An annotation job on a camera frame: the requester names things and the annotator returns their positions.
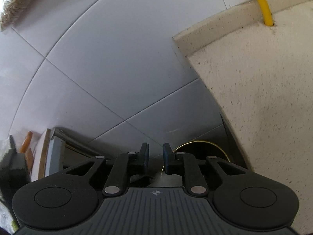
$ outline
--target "yellow pipe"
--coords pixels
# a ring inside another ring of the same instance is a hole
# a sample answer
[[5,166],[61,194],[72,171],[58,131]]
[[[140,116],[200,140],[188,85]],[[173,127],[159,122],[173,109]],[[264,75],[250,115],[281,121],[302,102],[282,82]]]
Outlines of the yellow pipe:
[[267,3],[267,0],[257,0],[259,3],[259,6],[261,8],[263,18],[264,18],[264,23],[266,26],[273,26],[273,18],[272,18],[272,13],[270,11],[270,7]]

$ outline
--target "orange object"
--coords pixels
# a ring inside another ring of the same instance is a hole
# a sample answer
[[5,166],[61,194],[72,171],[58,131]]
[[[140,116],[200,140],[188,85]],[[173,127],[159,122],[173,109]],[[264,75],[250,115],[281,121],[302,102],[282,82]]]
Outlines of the orange object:
[[32,156],[32,149],[31,148],[29,148],[25,152],[25,160],[26,160],[28,172],[30,172],[32,170],[32,166],[34,164],[34,157]]
[[20,153],[25,153],[26,152],[26,150],[29,147],[29,144],[30,144],[31,140],[32,140],[32,132],[28,132],[27,136],[26,136],[26,138],[25,138],[25,140],[24,140],[24,142],[23,142],[23,144],[22,144],[22,146],[21,146],[21,148],[19,150]]

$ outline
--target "gold rim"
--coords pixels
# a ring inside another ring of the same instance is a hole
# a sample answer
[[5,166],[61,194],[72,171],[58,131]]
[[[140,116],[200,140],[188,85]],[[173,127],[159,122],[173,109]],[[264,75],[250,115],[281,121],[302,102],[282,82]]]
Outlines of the gold rim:
[[209,144],[211,144],[211,145],[217,147],[219,150],[221,150],[221,151],[223,152],[223,154],[226,156],[227,160],[230,162],[230,159],[229,159],[228,155],[225,153],[225,151],[224,151],[223,149],[221,149],[221,148],[220,148],[218,145],[216,145],[215,143],[210,142],[210,141],[206,141],[206,140],[196,140],[196,141],[187,142],[187,143],[185,143],[185,144],[179,146],[177,149],[175,149],[175,150],[173,151],[173,153],[175,153],[175,152],[176,152],[177,150],[179,150],[181,147],[186,146],[186,145],[191,144],[191,143],[195,143],[195,142],[209,143]]

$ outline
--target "crosshair logo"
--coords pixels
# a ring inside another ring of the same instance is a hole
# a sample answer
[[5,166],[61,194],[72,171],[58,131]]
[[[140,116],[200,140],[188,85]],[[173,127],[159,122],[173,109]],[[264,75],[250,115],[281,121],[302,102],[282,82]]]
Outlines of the crosshair logo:
[[152,192],[152,194],[154,194],[154,195],[159,195],[160,193],[161,193],[161,192],[158,191],[158,190],[155,190],[155,191]]

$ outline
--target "yellow hose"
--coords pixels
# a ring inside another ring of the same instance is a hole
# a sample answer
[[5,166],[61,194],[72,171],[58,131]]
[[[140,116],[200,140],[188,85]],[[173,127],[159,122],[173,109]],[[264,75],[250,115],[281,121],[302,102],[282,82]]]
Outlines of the yellow hose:
[[264,23],[266,26],[273,26],[273,18],[272,18],[272,13],[270,11],[270,7],[267,3],[267,0],[257,0],[259,3],[259,6],[261,8],[263,18],[264,18]]

